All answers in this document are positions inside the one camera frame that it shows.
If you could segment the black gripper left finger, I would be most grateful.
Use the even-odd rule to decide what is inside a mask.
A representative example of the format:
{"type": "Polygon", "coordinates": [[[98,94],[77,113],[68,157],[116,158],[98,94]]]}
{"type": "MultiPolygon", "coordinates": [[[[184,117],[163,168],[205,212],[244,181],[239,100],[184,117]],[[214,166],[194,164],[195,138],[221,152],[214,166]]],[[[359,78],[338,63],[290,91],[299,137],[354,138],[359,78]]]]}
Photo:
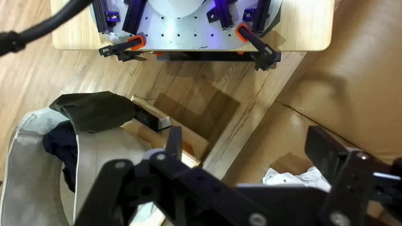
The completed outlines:
{"type": "Polygon", "coordinates": [[[161,150],[140,163],[107,162],[98,173],[74,226],[128,226],[138,206],[153,202],[175,226],[217,226],[217,213],[196,197],[191,168],[181,162],[182,129],[172,127],[161,150]]]}

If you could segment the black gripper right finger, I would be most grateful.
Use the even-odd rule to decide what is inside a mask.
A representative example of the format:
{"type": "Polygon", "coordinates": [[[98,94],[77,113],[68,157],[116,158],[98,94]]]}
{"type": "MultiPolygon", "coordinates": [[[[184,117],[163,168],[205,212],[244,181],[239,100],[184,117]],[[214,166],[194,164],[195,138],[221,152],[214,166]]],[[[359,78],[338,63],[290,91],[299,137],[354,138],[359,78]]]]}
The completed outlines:
{"type": "Polygon", "coordinates": [[[371,201],[402,220],[401,158],[385,163],[366,150],[348,149],[318,125],[308,128],[305,154],[331,184],[319,211],[323,225],[367,226],[371,201]]]}

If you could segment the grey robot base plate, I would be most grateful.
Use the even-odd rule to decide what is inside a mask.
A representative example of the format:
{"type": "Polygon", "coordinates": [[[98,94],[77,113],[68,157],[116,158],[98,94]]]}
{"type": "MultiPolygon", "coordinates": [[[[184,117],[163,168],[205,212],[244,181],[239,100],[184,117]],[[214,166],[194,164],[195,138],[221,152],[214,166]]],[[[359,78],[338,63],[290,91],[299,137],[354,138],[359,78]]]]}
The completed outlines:
{"type": "Polygon", "coordinates": [[[236,51],[264,37],[283,0],[94,0],[91,12],[107,51],[236,51]]]}

